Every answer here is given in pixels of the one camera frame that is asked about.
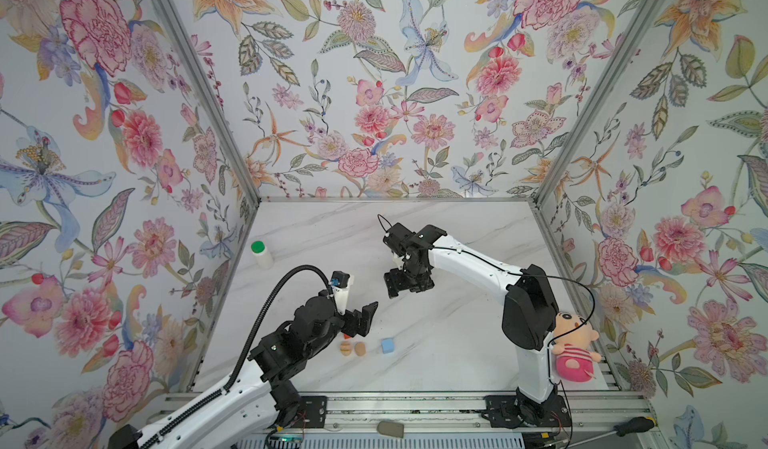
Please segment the light blue cube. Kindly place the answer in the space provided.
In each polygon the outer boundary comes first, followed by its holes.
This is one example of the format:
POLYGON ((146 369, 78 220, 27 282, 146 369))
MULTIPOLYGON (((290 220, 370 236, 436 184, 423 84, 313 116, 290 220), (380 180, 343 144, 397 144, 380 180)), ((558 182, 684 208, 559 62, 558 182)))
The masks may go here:
POLYGON ((395 349, 395 344, 393 339, 387 338, 381 341, 381 351, 383 354, 393 353, 394 349, 395 349))

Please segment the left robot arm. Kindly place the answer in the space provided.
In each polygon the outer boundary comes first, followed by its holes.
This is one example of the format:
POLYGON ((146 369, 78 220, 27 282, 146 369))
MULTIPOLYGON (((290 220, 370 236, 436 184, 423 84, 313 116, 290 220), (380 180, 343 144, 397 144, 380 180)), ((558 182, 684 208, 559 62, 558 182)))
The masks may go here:
POLYGON ((293 318, 246 351, 241 368, 164 419, 119 429, 110 448, 223 448, 250 431, 288 426, 299 415, 301 396, 291 379, 343 333, 370 332, 378 304, 337 310, 331 297, 310 298, 293 318))

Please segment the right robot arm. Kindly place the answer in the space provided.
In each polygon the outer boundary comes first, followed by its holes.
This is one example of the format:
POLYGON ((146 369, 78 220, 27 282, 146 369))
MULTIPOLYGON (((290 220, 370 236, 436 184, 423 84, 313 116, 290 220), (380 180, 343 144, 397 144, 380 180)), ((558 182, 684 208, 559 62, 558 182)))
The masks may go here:
POLYGON ((385 230, 383 242, 397 264, 384 275, 391 298, 433 289, 432 271, 440 269, 500 302, 501 329, 515 346, 518 361, 517 389, 505 412, 514 428, 542 426, 559 403, 548 352, 559 306, 545 271, 495 260, 434 225, 414 232, 397 223, 385 230))

